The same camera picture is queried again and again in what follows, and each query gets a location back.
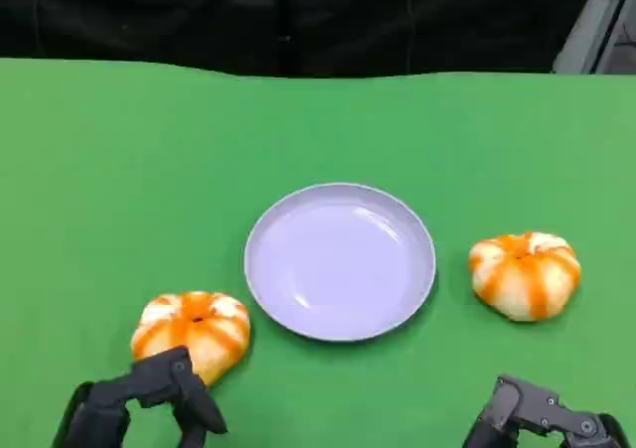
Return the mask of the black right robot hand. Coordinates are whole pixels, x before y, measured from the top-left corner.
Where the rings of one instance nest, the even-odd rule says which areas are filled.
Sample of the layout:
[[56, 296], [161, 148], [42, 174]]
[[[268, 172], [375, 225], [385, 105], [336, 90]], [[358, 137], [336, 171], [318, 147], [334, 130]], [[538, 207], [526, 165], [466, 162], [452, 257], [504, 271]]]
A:
[[516, 447], [521, 431], [562, 436], [571, 448], [628, 447], [618, 420], [607, 413], [572, 410], [543, 386], [507, 374], [498, 376], [493, 393], [463, 442], [464, 448]]

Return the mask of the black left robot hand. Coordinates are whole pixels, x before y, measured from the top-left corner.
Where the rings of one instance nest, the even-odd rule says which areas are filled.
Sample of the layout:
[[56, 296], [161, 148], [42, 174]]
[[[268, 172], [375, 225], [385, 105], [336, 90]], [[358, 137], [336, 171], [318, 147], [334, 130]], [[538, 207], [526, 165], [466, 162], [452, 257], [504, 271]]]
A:
[[80, 384], [52, 445], [122, 447], [131, 421], [130, 400], [143, 408], [169, 403], [181, 430], [180, 447], [203, 447], [208, 434], [228, 432], [208, 387], [194, 373], [188, 349], [179, 346], [134, 363], [122, 376]]

